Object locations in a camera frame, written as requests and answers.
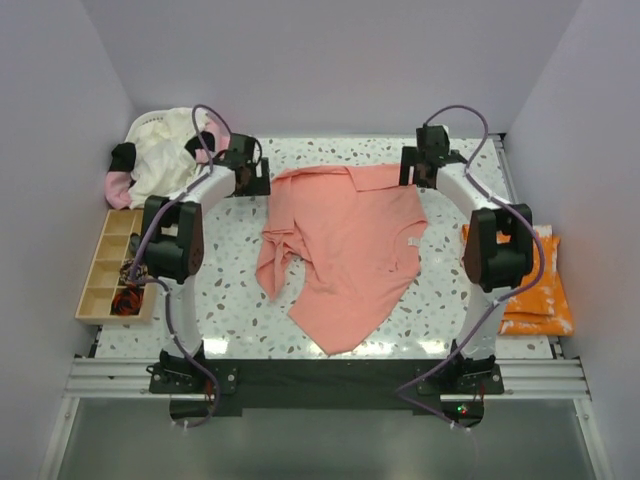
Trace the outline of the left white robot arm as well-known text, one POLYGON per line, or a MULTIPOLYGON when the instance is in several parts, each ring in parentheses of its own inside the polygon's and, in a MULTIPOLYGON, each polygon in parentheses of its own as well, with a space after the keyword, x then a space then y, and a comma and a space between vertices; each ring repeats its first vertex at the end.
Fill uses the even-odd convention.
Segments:
POLYGON ((207 380, 205 365, 188 358, 203 346, 196 318, 195 279, 205 254, 204 217, 228 197, 270 193, 269 163, 260 141, 233 133, 228 147, 201 167, 187 186, 145 201, 135 261, 146 265, 146 280, 161 289, 166 335, 162 351, 184 357, 173 367, 171 378, 185 392, 200 390, 207 380))

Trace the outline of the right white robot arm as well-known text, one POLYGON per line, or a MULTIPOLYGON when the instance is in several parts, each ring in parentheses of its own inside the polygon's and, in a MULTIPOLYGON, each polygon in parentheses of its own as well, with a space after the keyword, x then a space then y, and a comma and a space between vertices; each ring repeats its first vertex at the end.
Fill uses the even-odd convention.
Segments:
POLYGON ((447 129, 425 124, 397 164, 321 165, 272 180, 256 279, 276 298, 293 258, 305 264, 291 319, 328 355, 358 347, 416 279, 427 218, 418 192, 447 197, 468 221, 462 257, 472 284, 464 326, 445 369, 448 386, 469 392, 475 362, 490 359, 507 300, 534 264, 530 209, 492 195, 455 152, 447 129))

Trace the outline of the salmon pink t-shirt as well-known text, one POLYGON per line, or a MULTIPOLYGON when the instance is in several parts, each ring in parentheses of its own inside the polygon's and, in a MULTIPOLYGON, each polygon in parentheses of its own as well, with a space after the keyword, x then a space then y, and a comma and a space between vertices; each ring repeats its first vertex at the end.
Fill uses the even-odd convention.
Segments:
POLYGON ((427 218, 399 166, 321 165, 271 182, 256 279, 270 299, 294 257, 304 286, 290 318, 327 355, 360 345, 391 314, 421 270, 427 218))

